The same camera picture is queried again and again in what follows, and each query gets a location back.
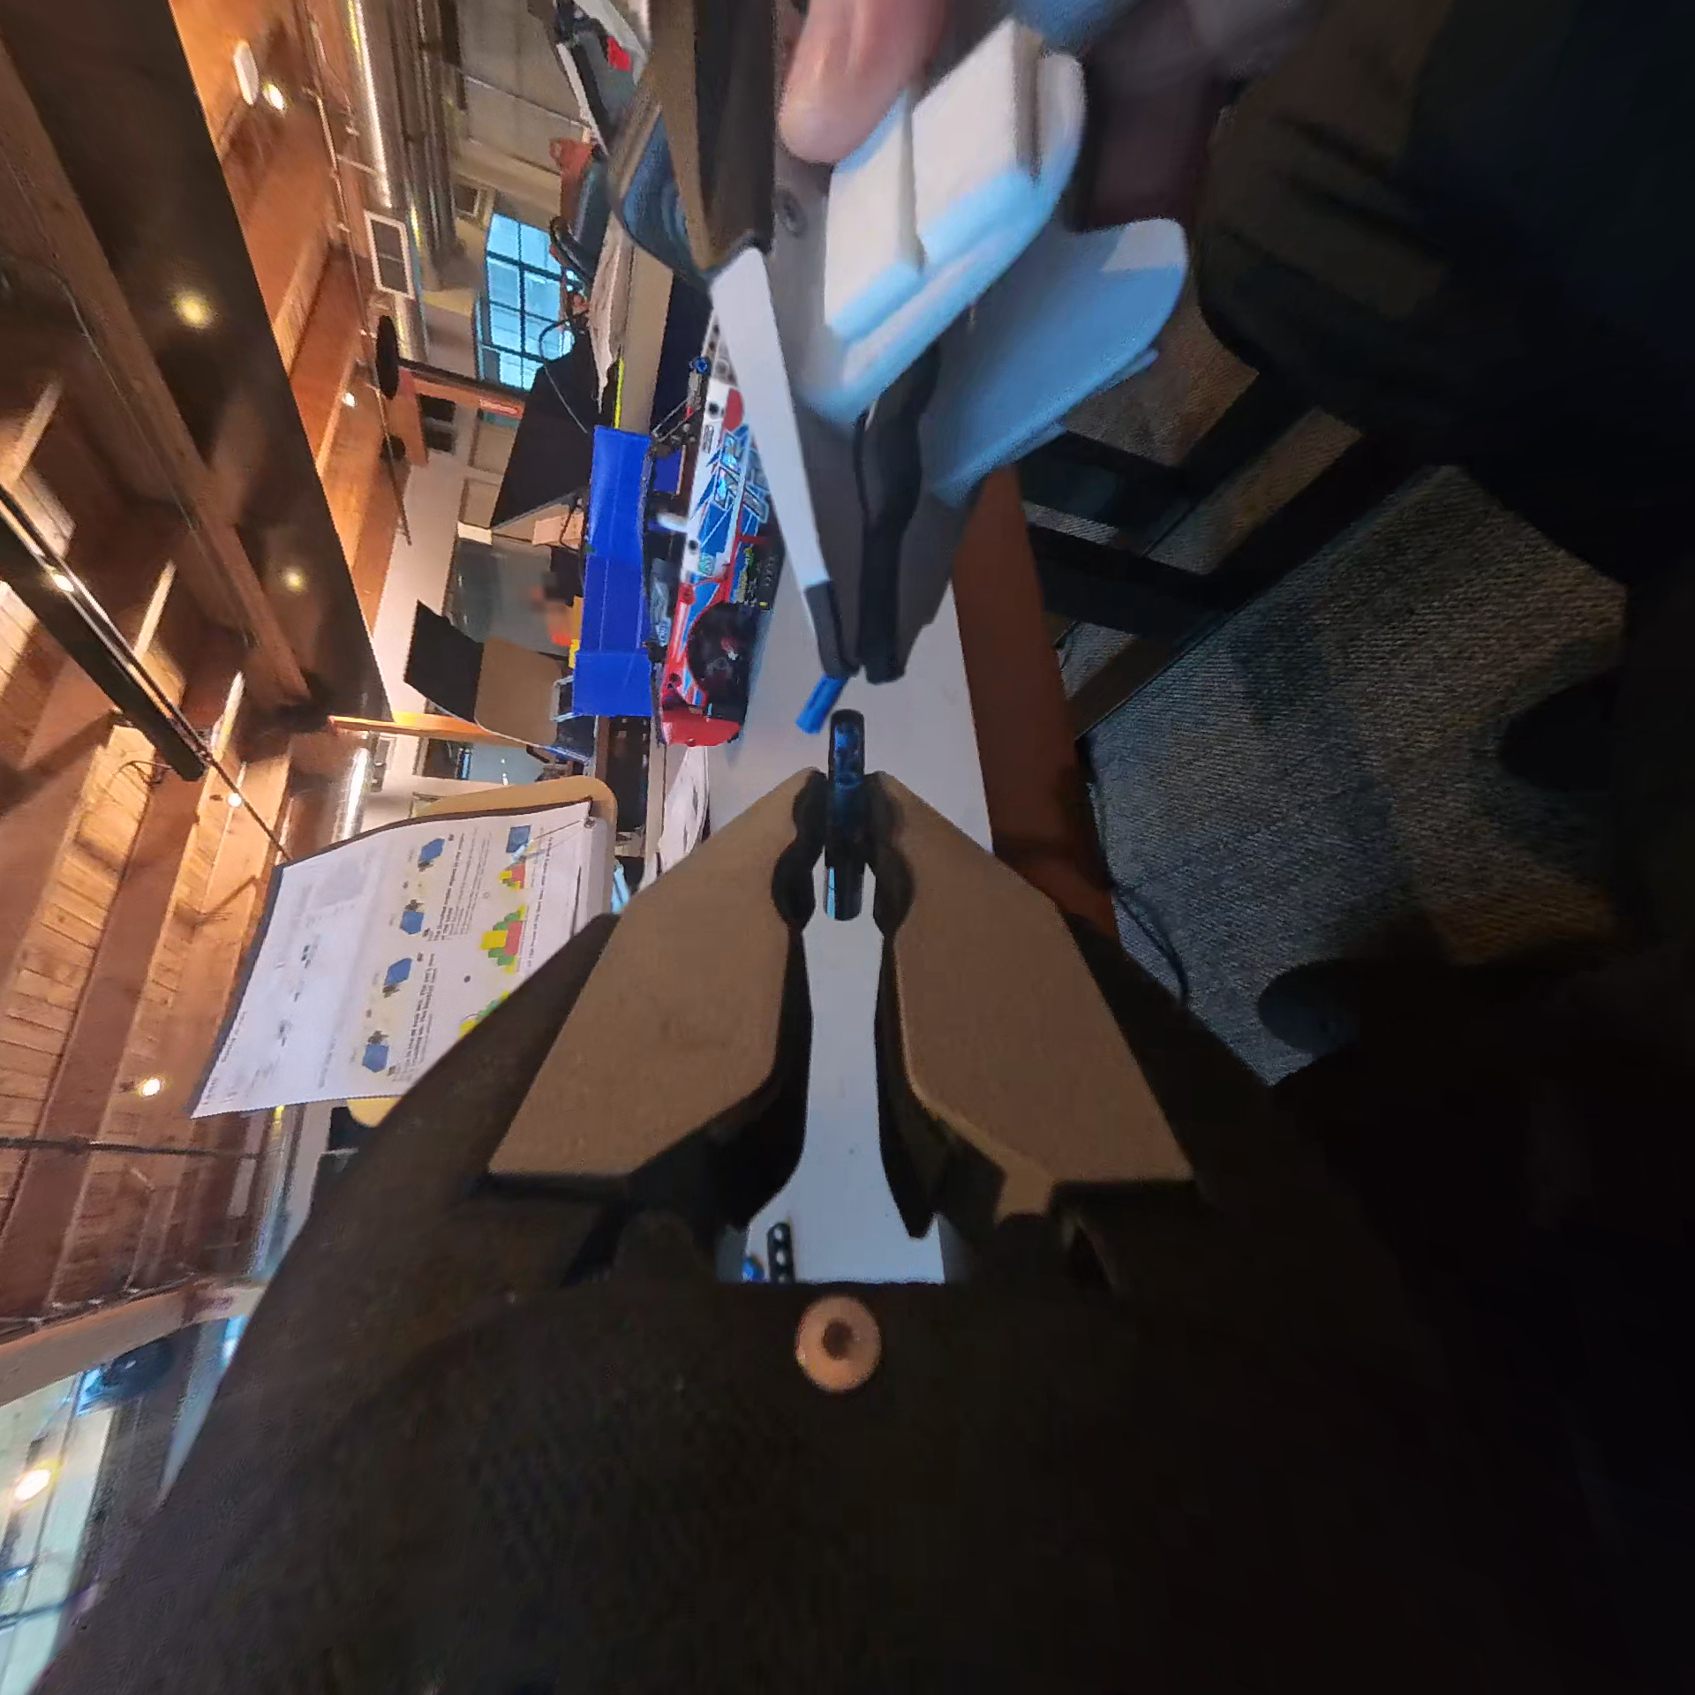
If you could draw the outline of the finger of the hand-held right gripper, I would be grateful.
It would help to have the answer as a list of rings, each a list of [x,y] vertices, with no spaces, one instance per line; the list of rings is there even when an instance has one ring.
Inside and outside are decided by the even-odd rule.
[[[767,252],[761,245],[739,247],[715,274],[710,294],[767,476],[777,527],[810,620],[818,668],[824,676],[849,676],[852,655],[818,539]]]
[[[1005,18],[842,163],[777,154],[768,279],[845,677],[901,676],[985,477],[1143,368],[1172,316],[1177,222],[1070,222],[1086,118],[1078,57]]]

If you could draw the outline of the red toy brick car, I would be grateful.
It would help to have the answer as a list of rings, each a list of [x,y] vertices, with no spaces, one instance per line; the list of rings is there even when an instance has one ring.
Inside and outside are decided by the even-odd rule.
[[[656,729],[721,748],[749,713],[759,639],[784,548],[744,397],[710,320],[684,402],[650,438],[644,580]]]

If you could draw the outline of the black beam assembly blue pins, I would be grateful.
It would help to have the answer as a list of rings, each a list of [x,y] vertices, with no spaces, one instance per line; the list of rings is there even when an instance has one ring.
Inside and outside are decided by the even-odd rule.
[[[835,709],[829,720],[829,793],[822,823],[824,912],[852,922],[861,912],[869,855],[869,800],[866,788],[866,731],[858,709]]]

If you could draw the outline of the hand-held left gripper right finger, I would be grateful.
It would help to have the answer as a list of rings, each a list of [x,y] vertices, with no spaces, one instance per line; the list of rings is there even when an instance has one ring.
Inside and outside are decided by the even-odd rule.
[[[866,780],[880,1149],[912,1237],[1194,1182],[1061,910],[899,778]]]

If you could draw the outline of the light grey desk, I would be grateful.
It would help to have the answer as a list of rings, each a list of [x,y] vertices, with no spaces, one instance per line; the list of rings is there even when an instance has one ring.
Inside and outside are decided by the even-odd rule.
[[[891,683],[849,682],[837,709],[858,709],[866,731],[866,780],[876,773],[899,778],[933,810],[980,848],[988,848],[988,808],[976,729],[969,702],[958,620],[949,589],[937,618],[919,630],[917,660]],[[797,715],[822,673],[799,585],[780,590],[777,623],[767,638],[755,679],[753,725],[732,752],[730,796],[744,813],[797,770],[822,775],[826,810],[829,725],[816,734],[797,731]],[[915,1260],[903,1238],[937,1237],[996,1257],[1013,1244],[1063,1252],[1078,1226],[1070,1201],[1050,1217],[1010,1217],[987,1238],[964,1238],[946,1221],[910,1235],[884,1175],[876,1083],[876,995],[882,940],[873,920],[873,877],[866,869],[861,912],[837,922],[824,910],[822,824],[812,875],[815,912],[803,935],[810,986],[810,1064],[800,1175],[800,1273],[824,1284],[901,1281],[922,1269],[943,1269],[941,1248]],[[598,958],[615,920],[597,920],[583,937]]]

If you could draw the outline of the person's right hand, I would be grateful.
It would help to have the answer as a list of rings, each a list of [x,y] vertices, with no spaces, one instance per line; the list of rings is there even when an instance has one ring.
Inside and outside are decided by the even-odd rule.
[[[945,33],[949,1],[810,1],[777,108],[778,136],[807,163],[858,149]]]

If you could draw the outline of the wooden board with paper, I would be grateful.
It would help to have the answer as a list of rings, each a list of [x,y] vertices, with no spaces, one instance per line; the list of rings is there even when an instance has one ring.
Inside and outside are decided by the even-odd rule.
[[[396,1097],[607,916],[618,810],[593,777],[476,791],[270,875],[186,1112]]]

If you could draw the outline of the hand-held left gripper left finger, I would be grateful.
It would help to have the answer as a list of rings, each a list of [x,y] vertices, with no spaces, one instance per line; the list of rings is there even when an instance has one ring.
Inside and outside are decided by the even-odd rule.
[[[822,775],[803,768],[607,931],[487,1176],[742,1228],[804,1138]]]

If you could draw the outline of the blue plastic bin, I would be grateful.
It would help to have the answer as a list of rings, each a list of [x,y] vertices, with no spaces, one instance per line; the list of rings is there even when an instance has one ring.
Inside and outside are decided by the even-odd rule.
[[[591,438],[574,715],[650,717],[653,655],[651,562],[686,533],[681,453],[656,452],[647,434],[597,425]]]

